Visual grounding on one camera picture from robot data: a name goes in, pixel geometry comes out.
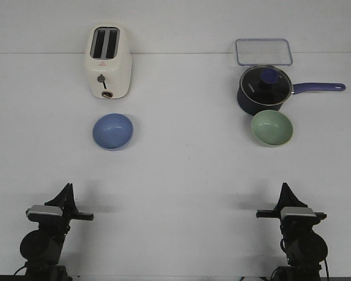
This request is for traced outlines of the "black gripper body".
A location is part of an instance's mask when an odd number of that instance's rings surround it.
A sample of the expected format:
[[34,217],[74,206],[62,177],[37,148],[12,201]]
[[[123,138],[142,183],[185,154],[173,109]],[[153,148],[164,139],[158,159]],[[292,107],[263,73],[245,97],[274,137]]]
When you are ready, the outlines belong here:
[[39,222],[40,228],[50,234],[66,234],[70,230],[71,220],[92,221],[94,219],[94,214],[81,213],[76,208],[65,207],[61,209],[63,211],[63,215],[60,219]]
[[312,232],[314,225],[319,224],[322,220],[327,217],[327,214],[322,212],[314,212],[317,218],[306,220],[305,218],[299,218],[295,220],[284,220],[280,219],[280,211],[270,210],[257,210],[257,218],[278,218],[280,220],[280,229],[282,234],[290,233],[301,233],[301,232]]

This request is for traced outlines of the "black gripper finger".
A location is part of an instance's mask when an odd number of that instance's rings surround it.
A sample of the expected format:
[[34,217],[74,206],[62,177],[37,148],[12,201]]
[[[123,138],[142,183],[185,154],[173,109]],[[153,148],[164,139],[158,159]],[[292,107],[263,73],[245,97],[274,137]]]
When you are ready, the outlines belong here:
[[287,203],[287,183],[283,183],[281,186],[280,196],[278,202],[274,208],[274,211],[281,211]]
[[66,199],[67,199],[68,191],[69,191],[69,184],[67,183],[66,186],[62,189],[62,191],[59,192],[58,195],[56,195],[54,199],[46,202],[44,205],[63,206],[65,204]]
[[293,193],[293,191],[291,190],[291,188],[289,187],[289,185],[286,183],[285,184],[286,187],[286,191],[287,191],[287,207],[306,207],[307,205],[305,203],[303,203],[302,201],[300,201],[295,194]]
[[76,208],[75,200],[74,200],[74,191],[73,191],[73,184],[67,184],[67,191],[66,191],[66,208]]

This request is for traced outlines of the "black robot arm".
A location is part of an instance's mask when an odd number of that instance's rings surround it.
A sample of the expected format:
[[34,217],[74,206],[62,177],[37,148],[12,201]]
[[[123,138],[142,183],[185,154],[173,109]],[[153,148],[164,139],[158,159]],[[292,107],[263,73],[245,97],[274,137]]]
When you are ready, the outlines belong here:
[[283,183],[276,206],[272,210],[257,210],[256,217],[280,221],[280,248],[287,265],[274,269],[270,280],[321,280],[321,262],[326,262],[328,246],[313,226],[327,217],[325,213],[313,211]]
[[43,205],[33,205],[26,217],[38,223],[38,229],[28,233],[20,243],[20,254],[26,259],[26,280],[72,280],[60,256],[72,220],[92,221],[92,213],[79,212],[73,185],[67,183],[56,197]]

